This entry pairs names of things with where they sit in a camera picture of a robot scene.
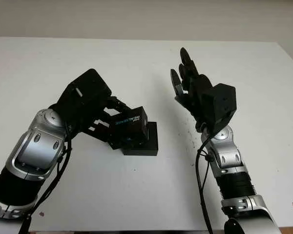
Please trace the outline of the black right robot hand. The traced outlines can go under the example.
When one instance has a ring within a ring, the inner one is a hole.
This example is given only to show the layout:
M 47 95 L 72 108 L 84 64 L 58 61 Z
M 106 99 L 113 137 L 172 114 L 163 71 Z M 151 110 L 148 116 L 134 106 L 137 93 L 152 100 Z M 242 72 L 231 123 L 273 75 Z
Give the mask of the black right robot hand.
M 170 77 L 175 91 L 175 100 L 186 108 L 196 121 L 195 129 L 201 133 L 206 127 L 203 117 L 200 95 L 203 91 L 210 89 L 212 84 L 207 76 L 200 74 L 190 58 L 187 50 L 180 49 L 181 63 L 179 71 L 170 70 Z

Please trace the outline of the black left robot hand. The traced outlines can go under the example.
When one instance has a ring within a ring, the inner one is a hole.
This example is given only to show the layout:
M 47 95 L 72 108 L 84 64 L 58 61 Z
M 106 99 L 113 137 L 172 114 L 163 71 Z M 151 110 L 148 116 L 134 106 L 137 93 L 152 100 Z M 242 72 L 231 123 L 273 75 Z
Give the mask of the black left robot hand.
M 105 100 L 95 100 L 82 108 L 78 119 L 71 125 L 71 137 L 85 133 L 108 143 L 114 150 L 128 147 L 130 144 L 112 128 L 115 120 L 105 111 L 106 108 L 114 109 L 125 115 L 131 111 L 131 108 L 117 99 L 116 96 L 108 97 Z

